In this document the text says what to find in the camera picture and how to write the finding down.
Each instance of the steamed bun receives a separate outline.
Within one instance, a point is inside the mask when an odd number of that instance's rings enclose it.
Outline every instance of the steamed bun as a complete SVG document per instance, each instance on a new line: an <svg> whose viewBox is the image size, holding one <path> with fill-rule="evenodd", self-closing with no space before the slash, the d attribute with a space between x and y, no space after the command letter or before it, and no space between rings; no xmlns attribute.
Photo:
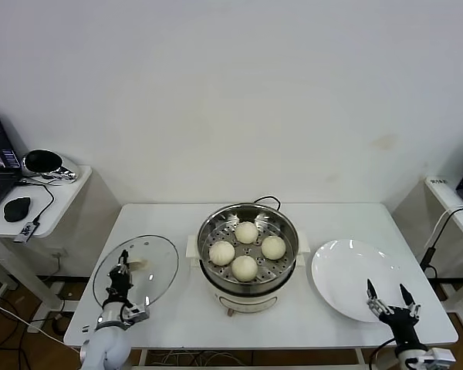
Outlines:
<svg viewBox="0 0 463 370"><path fill-rule="evenodd" d="M235 258L235 249L227 241L217 241L209 248L209 258L213 264L225 266Z"/></svg>
<svg viewBox="0 0 463 370"><path fill-rule="evenodd" d="M241 222L235 228L235 237L237 241L243 244L254 243L259 235L259 230L252 222Z"/></svg>
<svg viewBox="0 0 463 370"><path fill-rule="evenodd" d="M281 237L267 237L262 241L261 252L268 260L278 260L285 255L285 241Z"/></svg>
<svg viewBox="0 0 463 370"><path fill-rule="evenodd" d="M254 280L257 275L257 264L250 256L237 257L231 264L231 272L238 281L248 282Z"/></svg>

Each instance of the glass lid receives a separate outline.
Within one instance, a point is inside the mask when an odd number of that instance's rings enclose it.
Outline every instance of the glass lid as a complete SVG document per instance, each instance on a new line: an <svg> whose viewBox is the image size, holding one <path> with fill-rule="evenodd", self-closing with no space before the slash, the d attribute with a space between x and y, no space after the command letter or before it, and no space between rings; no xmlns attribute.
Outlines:
<svg viewBox="0 0 463 370"><path fill-rule="evenodd" d="M170 287L178 271L178 252L174 244L159 235L142 235L127 240L113 249L101 262L93 279L93 293L101 305L108 298L106 289L111 285L108 274L127 251L127 262L133 287L127 296L132 304L153 304Z"/></svg>

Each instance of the stainless steel steamer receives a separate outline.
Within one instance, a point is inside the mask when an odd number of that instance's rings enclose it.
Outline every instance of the stainless steel steamer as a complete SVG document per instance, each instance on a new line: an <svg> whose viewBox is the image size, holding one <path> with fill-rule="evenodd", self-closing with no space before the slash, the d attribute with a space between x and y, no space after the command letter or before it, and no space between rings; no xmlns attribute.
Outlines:
<svg viewBox="0 0 463 370"><path fill-rule="evenodd" d="M253 244L243 244L235 238L235 228L244 221L259 229ZM286 244L285 255L277 261L264 258L261 252L262 241L271 235L281 237ZM259 272L253 281L243 283L235 279L231 264L216 266L211 262L209 248L219 240L235 247L235 257L248 255L257 261ZM299 251L299 237L291 221L277 210L256 203L234 204L214 212L202 224L197 244L205 277L221 291L241 298L261 297L283 286L295 269Z"/></svg>

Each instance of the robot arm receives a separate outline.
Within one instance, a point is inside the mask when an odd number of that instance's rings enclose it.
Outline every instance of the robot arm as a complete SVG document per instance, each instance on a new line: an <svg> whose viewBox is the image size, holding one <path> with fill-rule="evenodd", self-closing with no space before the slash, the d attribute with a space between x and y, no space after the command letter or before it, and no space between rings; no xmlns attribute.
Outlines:
<svg viewBox="0 0 463 370"><path fill-rule="evenodd" d="M127 333L117 326L96 330L83 346L85 358L82 370L120 368L128 359L130 345Z"/></svg>
<svg viewBox="0 0 463 370"><path fill-rule="evenodd" d="M149 318L148 301L139 308L127 299L132 288L128 255L127 251L123 251L118 264L108 274L111 280L110 287L106 289L108 298L103 302L103 312L98 317L93 335L81 348L81 370L121 368L131 350L126 330Z"/></svg>
<svg viewBox="0 0 463 370"><path fill-rule="evenodd" d="M402 370L441 370L448 369L455 363L455 357L448 349L428 348L418 340L414 326L420 316L420 305L415 304L411 293L400 284L401 295L407 307L395 307L385 304L377 297L376 289L367 279L367 304L370 310L384 324L389 325L394 335L394 350Z"/></svg>

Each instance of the black mouse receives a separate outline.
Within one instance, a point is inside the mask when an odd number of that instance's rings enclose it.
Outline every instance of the black mouse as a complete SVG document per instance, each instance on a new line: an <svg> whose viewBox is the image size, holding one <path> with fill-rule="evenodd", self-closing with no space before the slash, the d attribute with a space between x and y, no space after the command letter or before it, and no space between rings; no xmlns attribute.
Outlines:
<svg viewBox="0 0 463 370"><path fill-rule="evenodd" d="M3 207L3 217L8 222L24 220L29 213L31 198L17 198L11 200Z"/></svg>

